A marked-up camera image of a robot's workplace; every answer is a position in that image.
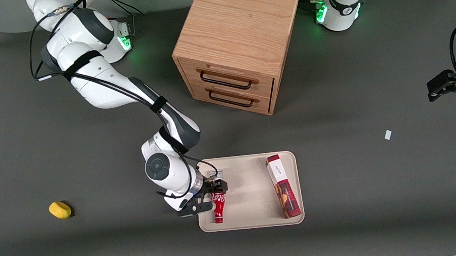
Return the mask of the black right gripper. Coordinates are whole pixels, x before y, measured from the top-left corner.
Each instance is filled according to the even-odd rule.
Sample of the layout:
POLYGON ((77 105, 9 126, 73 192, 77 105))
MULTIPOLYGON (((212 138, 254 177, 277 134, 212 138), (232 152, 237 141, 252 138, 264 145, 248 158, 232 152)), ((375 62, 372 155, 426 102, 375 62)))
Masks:
MULTIPOLYGON (((228 183, 224 180, 218 180, 218 189, 220 193, 226 193, 228 183)), ((201 214, 204 212, 211 212, 215 209, 215 203, 206 200, 206 195, 216 193, 216 182, 204 182, 203 187, 199 192, 190 197, 189 193, 182 199, 180 203, 180 210, 177 211, 177 217, 187 217, 192 215, 201 214)))

